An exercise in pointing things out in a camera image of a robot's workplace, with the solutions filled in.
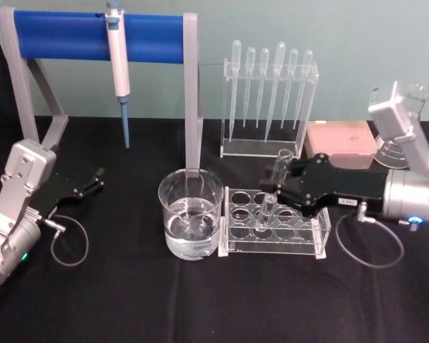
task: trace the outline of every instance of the green wall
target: green wall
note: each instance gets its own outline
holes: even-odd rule
[[[0,1],[4,4],[50,11],[106,8],[99,0]],[[244,50],[267,46],[273,53],[279,41],[288,49],[313,50],[320,70],[313,119],[366,119],[372,86],[394,79],[429,86],[429,0],[123,0],[122,5],[131,13],[198,13],[206,118],[220,118],[220,64],[234,39]],[[70,116],[119,116],[109,63],[45,65]],[[130,116],[183,116],[181,66],[131,64],[129,70]],[[34,99],[37,113],[48,114],[37,91]],[[429,119],[429,104],[424,112]]]

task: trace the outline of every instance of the micropipette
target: micropipette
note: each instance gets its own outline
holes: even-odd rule
[[[232,43],[232,95],[230,98],[230,120],[229,120],[229,141],[232,141],[235,122],[235,106],[237,105],[237,83],[238,71],[240,70],[240,56],[242,54],[242,42],[238,39]]]
[[[287,105],[289,104],[289,97],[291,95],[291,86],[294,81],[294,73],[297,68],[297,60],[299,59],[299,51],[297,49],[292,49],[289,54],[289,60],[287,62],[287,81],[285,87],[285,95],[283,98],[283,118],[281,119],[281,128],[285,123],[285,117],[287,112]]]
[[[267,68],[269,67],[269,56],[270,51],[267,48],[263,48],[260,52],[260,80],[259,80],[259,89],[257,90],[257,103],[256,103],[256,128],[259,126],[259,114],[260,107],[262,105],[262,95],[264,94],[264,83],[265,77],[267,76]]]
[[[302,106],[303,91],[305,90],[305,84],[307,83],[307,75],[310,71],[312,60],[313,52],[311,50],[307,50],[305,52],[305,55],[303,56],[302,61],[302,81],[300,82],[299,93],[297,95],[297,104],[295,105],[294,114],[294,125],[292,129],[295,129],[295,125],[297,124],[297,120],[299,119],[300,107]]]
[[[246,116],[248,113],[248,103],[250,102],[250,88],[251,88],[251,78],[252,70],[255,68],[255,57],[256,50],[255,48],[248,48],[246,53],[246,82],[245,82],[245,97],[243,99],[243,127],[245,127]]]
[[[275,62],[273,64],[273,84],[272,93],[270,95],[270,106],[269,114],[267,116],[267,125],[265,127],[264,141],[267,141],[267,137],[272,126],[273,111],[275,110],[275,100],[277,99],[278,81],[280,80],[281,69],[283,68],[283,61],[285,60],[286,44],[283,42],[278,43],[277,50],[275,52]]]
[[[109,58],[112,61],[114,93],[121,105],[122,129],[124,143],[129,151],[129,122],[127,118],[127,101],[130,94],[129,67],[127,65],[126,34],[124,28],[124,11],[119,10],[119,2],[107,2],[109,13],[105,14]]]

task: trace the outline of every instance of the metal connector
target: metal connector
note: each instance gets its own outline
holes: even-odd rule
[[[53,229],[57,230],[57,233],[59,234],[63,234],[66,230],[66,228],[61,225],[61,224],[57,224],[56,222],[53,222],[50,219],[45,219],[44,223],[48,226],[48,227],[52,227]]]
[[[365,213],[367,212],[367,202],[361,202],[359,209],[357,210],[357,220],[361,223],[371,223],[374,224],[377,220],[372,217],[367,217]]]

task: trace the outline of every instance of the acrylic holder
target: acrylic holder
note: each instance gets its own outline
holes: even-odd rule
[[[256,221],[264,195],[259,190],[225,187],[225,224],[221,226],[218,255],[262,252],[324,259],[331,227],[327,209],[308,219],[290,207],[277,204],[269,226],[259,231]]]
[[[274,63],[269,63],[265,72],[262,103],[257,111],[257,99],[261,83],[260,63],[252,68],[250,95],[245,106],[247,89],[247,70],[244,61],[238,71],[237,92],[235,101],[235,120],[232,137],[230,137],[230,117],[232,108],[232,62],[224,61],[223,78],[223,112],[220,156],[258,156],[274,157],[281,149],[291,149],[299,159],[302,153],[307,123],[310,118],[315,91],[319,79],[317,64],[312,60],[312,52],[307,50],[303,57],[298,57],[300,64],[295,65],[293,72],[283,64],[277,82],[275,105],[272,106],[270,133],[265,137],[267,118],[271,108],[272,88],[275,78]],[[285,96],[290,86],[290,95]]]

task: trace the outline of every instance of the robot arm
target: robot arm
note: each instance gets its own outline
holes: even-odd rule
[[[291,161],[282,180],[261,180],[264,192],[276,192],[279,202],[298,209],[306,217],[324,207],[358,210],[358,219],[370,216],[410,224],[417,229],[429,222],[429,145],[418,117],[409,113],[397,82],[376,88],[370,97],[369,112],[383,139],[393,139],[402,148],[410,171],[340,169],[328,156]]]
[[[40,237],[38,211],[28,207],[32,194],[44,184],[56,154],[25,139],[11,148],[0,180],[0,284]]]
[[[81,202],[104,186],[102,168],[82,187],[57,173],[49,178],[55,162],[53,151],[30,139],[11,148],[0,178],[0,285],[39,239],[41,223],[56,230],[55,239],[65,231],[49,219],[57,207]]]

